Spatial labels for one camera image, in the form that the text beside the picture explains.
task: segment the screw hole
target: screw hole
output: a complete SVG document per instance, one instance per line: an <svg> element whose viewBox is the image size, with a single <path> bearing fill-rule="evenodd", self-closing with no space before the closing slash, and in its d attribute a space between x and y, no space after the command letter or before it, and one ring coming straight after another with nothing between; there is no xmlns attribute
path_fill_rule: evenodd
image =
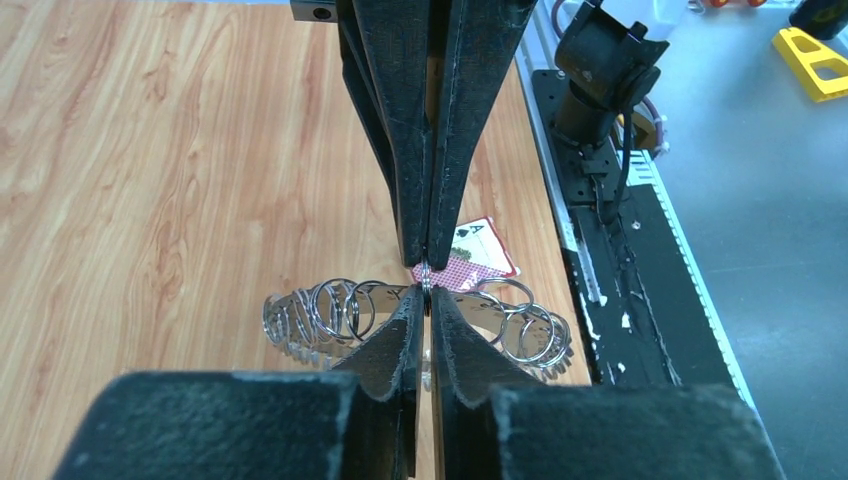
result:
<svg viewBox="0 0 848 480"><path fill-rule="evenodd" d="M312 16L318 20L329 20L333 16L326 8L316 8L312 10Z"/></svg>

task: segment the metal key ring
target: metal key ring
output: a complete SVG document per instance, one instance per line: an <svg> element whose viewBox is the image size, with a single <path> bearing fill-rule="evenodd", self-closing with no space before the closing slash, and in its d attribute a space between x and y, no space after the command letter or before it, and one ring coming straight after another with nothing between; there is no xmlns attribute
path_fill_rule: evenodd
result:
<svg viewBox="0 0 848 480"><path fill-rule="evenodd" d="M548 312L548 313L551 316L551 320L553 320L553 323L551 323L551 333L555 336L556 335L556 329L559 328L559 330L562 332L562 337L561 337L562 338L562 344L559 345L559 351L553 357L551 357L550 360L540 362L536 365L537 367L539 367L541 369L547 369L549 367L558 366L558 364L560 362L562 362L562 359L565 357L566 353L568 352L568 345L569 345L569 343L571 343L571 334L570 334L569 329L568 329L568 324L565 323L565 319L563 319L561 316L557 315L556 313L550 313L550 312Z"/></svg>
<svg viewBox="0 0 848 480"><path fill-rule="evenodd" d="M321 312L318 310L318 299L320 298L321 292L327 292L329 296L330 302L330 311L328 312L329 318L325 319ZM309 297L307 300L307 304L304 305L304 310L306 310L307 315L309 315L310 324L314 327L314 330L317 330L320 333L323 333L326 339L322 338L322 342L329 341L330 338L337 338L339 333L333 328L333 315L335 315L335 309L333 304L337 303L336 300L336 292L332 289L332 287L327 290L327 287L324 285L318 285L316 288L313 288L309 292Z"/></svg>
<svg viewBox="0 0 848 480"><path fill-rule="evenodd" d="M274 346L279 345L284 338L280 312L273 311L277 307L277 302L282 299L282 295L274 294L266 298L265 304L262 305L262 328Z"/></svg>
<svg viewBox="0 0 848 480"><path fill-rule="evenodd" d="M520 305L518 305L514 308L511 308L511 309L505 308L504 312L506 313L506 315L510 315L510 314L513 314L513 313L525 313L525 312L528 311L529 305L533 305L533 302L535 301L535 298L533 296L533 291L530 290L530 288L528 288L527 285L524 285L523 283L519 282L518 280L513 280L511 278L505 278L505 277L484 278L484 279L480 280L479 282L477 282L477 285L474 286L474 289L477 290L478 292L483 291L483 287L485 287L486 285L491 285L491 284L495 284L495 283L500 283L500 284L503 284L503 285L509 285L509 286L515 287L515 288L521 290L525 295L527 295L527 302L526 303L522 303L522 304L520 304Z"/></svg>
<svg viewBox="0 0 848 480"><path fill-rule="evenodd" d="M344 292L341 294L338 287L341 287ZM347 282L342 282L339 285L326 285L324 291L330 295L330 327L336 332L336 339L353 340L353 337L342 333L343 315L344 315L344 299L353 291L353 288ZM359 321L359 311L356 312L356 321Z"/></svg>
<svg viewBox="0 0 848 480"><path fill-rule="evenodd" d="M308 304L307 304L307 305L309 305L308 309L310 310L310 313L312 313L315 316L314 318L315 318L316 322L318 323L318 328L321 329L322 331L324 331L324 333L326 333L327 335L330 335L333 338L337 338L337 339L340 339L340 340L352 340L353 339L352 337L345 338L346 335L343 335L341 332L336 330L336 329L341 330L341 322L340 321L334 322L333 319L331 318L331 319L329 319L329 322L324 322L323 319L321 318L321 313L318 311L319 295L321 294L322 290L327 291L327 294L329 295L329 298L330 298L331 316L332 316L333 302L338 303L338 294L336 293L335 289L333 289L333 287L332 287L332 285L335 284L335 283L341 284L342 288L345 288L345 289L347 289L347 287L349 285L355 285L356 284L353 280L348 280L346 278L341 278L341 277L331 278L329 280L326 280L326 281L318 284L317 286L315 286L315 288L312 289L311 295L309 295ZM336 326L336 328L333 328L334 323L338 323L339 325Z"/></svg>
<svg viewBox="0 0 848 480"><path fill-rule="evenodd" d="M387 283L381 282L379 280L366 280L364 282L359 282L356 285L354 285L351 292L347 294L347 297L345 297L344 306L342 307L342 316L345 318L345 322L347 323L347 328L350 330L351 335L353 335L360 342L365 341L365 339L363 337L366 334L368 334L368 332L371 331L371 328L374 327L374 321L377 319L377 307L374 305L374 298L371 296L370 292L368 292L368 293L362 292L363 295L368 297L368 303L371 305L371 320L368 321L368 326L365 327L365 331L363 331L362 333L359 333L359 332L356 331L357 330L356 327L358 327L359 322L358 321L353 322L351 317L349 315L347 315L348 305L355 305L354 308L356 309L356 316L357 316L357 320L358 320L358 317L359 317L359 300L356 298L356 292L359 291L359 289L361 287L366 287L366 286L377 287L377 286L384 286L384 285L387 285Z"/></svg>
<svg viewBox="0 0 848 480"><path fill-rule="evenodd" d="M298 288L297 290L294 291L294 293L295 293L295 295L297 295L298 300L300 300L300 302L301 302L301 310L303 310L303 313L308 317L307 319L311 320L310 315L312 315L312 314L311 314L311 312L309 312L309 303L308 303L309 295L306 293L306 290L304 290L302 288ZM300 311L298 311L297 305L295 305L295 307L294 307L294 313L295 313L295 322L294 323L295 323L295 325L297 325L297 329L298 329L298 331L300 331L301 337L303 337L303 339L307 343L309 343L310 346L314 345L315 339L312 336L312 330L310 328L309 333L306 332L306 323L304 323L303 317L300 316Z"/></svg>
<svg viewBox="0 0 848 480"><path fill-rule="evenodd" d="M533 315L535 317L539 317L540 320L546 321L548 323L548 325L552 324L551 323L551 314L548 313L547 310L545 310L544 308L542 308L541 306L539 306L535 303L530 305L530 307L527 309L527 313L529 313L530 315ZM507 316L507 321L509 321L509 318L512 317L513 315L515 315L515 314L514 313L509 314ZM504 345L503 342L501 342L501 347L503 348L504 355L509 357L514 362L534 363L537 360L539 360L540 358L544 357L550 351L551 347L553 347L553 344L554 344L554 337L555 337L554 331L553 331L553 328L551 328L551 334L548 336L547 346L545 346L545 348L543 348L539 353L532 355L530 357L524 357L524 358L516 357L515 355L512 354L512 352L509 351L509 349L506 348L506 345Z"/></svg>
<svg viewBox="0 0 848 480"><path fill-rule="evenodd" d="M497 345L498 342L500 342L501 339L503 338L503 336L506 334L506 327L507 327L507 325L509 325L509 314L506 313L506 309L504 309L504 303L501 302L500 300L498 300L497 297L495 297L494 295L492 295L491 293L489 293L485 290L473 290L473 291L470 291L470 292L466 292L465 295L470 295L472 297L484 298L484 299L492 302L494 305L497 305L498 308L500 309L501 313L503 313L504 319L501 321L500 331L497 332L497 335L495 336L494 339L489 341L490 345L493 345L493 346Z"/></svg>

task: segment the silver ring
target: silver ring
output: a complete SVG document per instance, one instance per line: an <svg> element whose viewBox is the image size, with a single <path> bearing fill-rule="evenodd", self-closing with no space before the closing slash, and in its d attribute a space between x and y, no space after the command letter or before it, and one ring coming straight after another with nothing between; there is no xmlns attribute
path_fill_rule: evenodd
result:
<svg viewBox="0 0 848 480"><path fill-rule="evenodd" d="M341 319L333 318L337 317L338 313L340 313L341 310L341 304L339 302L338 293L333 288L333 284L336 283L340 284L345 290L347 290L350 285L355 285L355 282L346 278L331 278L316 285L315 288L312 289L311 294L309 295L309 299L307 301L307 310L309 310L310 313L314 316L313 318L318 324L318 328L321 329L324 333L340 340L352 340L353 337L345 338L346 336L343 335L340 331L338 331L341 330ZM324 319L321 317L321 312L318 311L318 298L319 295L321 295L322 291L326 291L327 295L329 295L330 298L331 318L327 319L327 321L324 321Z"/></svg>
<svg viewBox="0 0 848 480"><path fill-rule="evenodd" d="M510 315L510 314L513 314L513 313L525 313L529 310L529 308L530 308L529 305L532 305L533 302L535 302L535 298L533 296L533 291L530 290L527 287L527 285L524 285L523 283L519 282L518 280L513 280L511 278L504 278L504 277L484 278L484 279L480 280L479 282L477 282L477 285L474 286L474 289L477 290L477 291L482 291L483 287L485 287L486 285L491 285L491 284L495 284L495 283L500 283L500 284L503 284L503 285L509 285L509 286L515 287L515 288L521 290L525 295L527 295L527 302L526 303L522 303L518 306L515 306L513 308L509 308L509 309L504 308L504 312L507 315Z"/></svg>
<svg viewBox="0 0 848 480"><path fill-rule="evenodd" d="M282 329L282 320L280 312L275 312L273 309L276 303L282 300L282 295L273 294L265 299L265 304L262 305L262 328L265 330L265 335L271 340L274 346L283 341L284 334Z"/></svg>
<svg viewBox="0 0 848 480"><path fill-rule="evenodd" d="M536 311L538 312L538 314L537 314L537 313L532 312L532 310L533 310L533 309L536 309ZM544 308L542 308L541 306L536 305L535 303L534 303L534 304L532 304L532 305L530 306L530 308L528 308L528 313L529 313L530 315L533 315L533 316L538 316L538 317L539 317L539 319L546 321L546 322L548 323L548 325L552 325L552 322L551 322L551 315L548 313L548 311L547 311L547 310L545 310L545 309L544 309ZM511 317L512 317L512 315L515 315L515 314L509 314L509 315L508 315L508 317L507 317L507 321L508 321L508 319L509 319L509 318L511 318ZM532 323L532 322L534 322L534 321L536 321L536 319L530 320L528 323ZM554 335L554 331L553 331L553 330L554 330L554 329L553 329L553 328L551 328L551 334L548 336L548 344L547 344L547 346L546 346L545 348L543 348L543 349L542 349L539 353L537 353L537 354L535 354L535 355L533 355L533 356L530 356L530 357L524 357L524 358L516 357L515 355L513 355L513 354L512 354L512 352L510 352L510 351L509 351L509 349L507 349L507 348L506 348L506 345L504 345L504 343L503 343L503 342L501 342L501 347L503 347L503 352L504 352L504 354L505 354L507 357L509 357L509 358L510 358L512 361L514 361L514 362L518 362L518 363L534 363L534 362L536 362L537 360L539 360L540 358L544 357L544 356L545 356L545 355L546 355L546 354L550 351L551 347L553 346L553 344L554 344L554 338L555 338L555 335Z"/></svg>
<svg viewBox="0 0 848 480"><path fill-rule="evenodd" d="M368 293L362 292L363 295L368 297L368 303L371 305L371 320L368 321L368 326L365 327L365 331L363 331L362 333L359 333L359 332L357 332L357 328L354 327L354 324L356 324L356 326L358 327L358 325L359 325L358 321L353 322L351 317L347 314L348 305L354 306L354 308L356 309L356 316L357 316L357 320L358 320L358 318L359 318L359 300L356 298L356 292L359 291L359 289L361 287L366 287L366 286L375 286L376 287L376 286L382 286L382 285L386 285L386 283L381 282L379 280L366 280L364 282L359 282L356 285L354 285L351 292L347 294L347 297L345 297L344 305L342 306L342 316L345 318L345 322L347 323L347 328L350 330L351 335L353 335L354 338L356 338L360 342L365 341L365 339L363 337L368 332L371 331L371 328L374 327L374 321L377 319L377 307L374 305L374 298L371 297L371 292L368 292Z"/></svg>
<svg viewBox="0 0 848 480"><path fill-rule="evenodd" d="M421 290L424 293L424 298L430 296L430 293L433 290L433 279L431 277L432 270L430 270L430 264L424 262L421 264Z"/></svg>
<svg viewBox="0 0 848 480"><path fill-rule="evenodd" d="M308 294L306 293L306 290L304 290L302 288L298 288L297 290L294 291L294 293L295 293L295 295L297 295L298 300L300 300L301 310L303 310L303 313L307 316L307 319L310 319L311 313L309 312L309 303L307 302ZM301 317L300 311L298 310L297 307L298 307L298 304L297 304L297 302L295 302L295 306L294 306L295 325L297 325L297 329L298 329L298 331L300 331L301 337L303 337L303 339L306 342L308 342L310 346L314 345L315 339L312 336L312 329L310 328L310 331L307 333L306 323L304 323L303 317Z"/></svg>
<svg viewBox="0 0 848 480"><path fill-rule="evenodd" d="M509 323L508 323L509 314L506 313L506 309L504 309L503 302L501 302L500 300L498 300L497 297L495 297L494 295L492 295L491 293L489 293L485 290L473 290L473 291L465 293L465 295L470 295L470 296L473 296L473 297L482 297L482 298L492 302L493 304L497 305L498 308L500 308L501 313L503 313L503 315L504 315L504 319L501 320L501 329L500 329L499 332L497 332L497 335L495 336L495 338L493 340L489 341L490 345L497 345L501 341L501 339L503 338L504 334L506 334L506 327L507 327L507 325L509 325Z"/></svg>
<svg viewBox="0 0 848 480"><path fill-rule="evenodd" d="M557 370L559 370L559 364L560 364L560 362L562 362L562 359L565 357L565 354L568 352L568 344L571 343L571 333L568 329L568 324L565 323L565 319L563 319L562 317L560 317L559 315L557 315L555 313L550 313L550 312L548 312L548 313L550 314L551 320L552 320L551 334L552 334L553 337L556 337L556 329L559 328L560 331L562 332L562 337L561 337L562 338L562 344L559 345L559 351L556 352L556 354L553 357L551 357L550 360L540 362L540 363L537 364L537 366L539 368L554 367L554 368L557 368Z"/></svg>

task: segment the ace of spades card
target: ace of spades card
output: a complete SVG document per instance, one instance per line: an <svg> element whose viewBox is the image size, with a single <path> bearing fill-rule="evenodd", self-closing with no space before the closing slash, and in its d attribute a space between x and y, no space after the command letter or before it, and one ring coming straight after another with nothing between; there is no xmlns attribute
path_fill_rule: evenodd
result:
<svg viewBox="0 0 848 480"><path fill-rule="evenodd" d="M483 217L456 227L448 266L434 272L432 280L434 285L450 291L467 292L484 278L509 278L518 274L494 222L490 217ZM421 265L412 269L412 278L421 281Z"/></svg>

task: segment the black cable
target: black cable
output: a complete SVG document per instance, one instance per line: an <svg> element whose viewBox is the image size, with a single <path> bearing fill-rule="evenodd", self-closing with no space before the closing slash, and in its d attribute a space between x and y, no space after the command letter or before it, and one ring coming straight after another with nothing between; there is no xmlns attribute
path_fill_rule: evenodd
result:
<svg viewBox="0 0 848 480"><path fill-rule="evenodd" d="M627 187L627 176L630 175L630 149L633 148L633 110L624 112L624 144L621 148L623 150L621 154L621 175L618 177L618 185L616 185L612 205L609 206L606 218L604 218L606 224L612 223L618 216L621 198L624 196L624 189Z"/></svg>

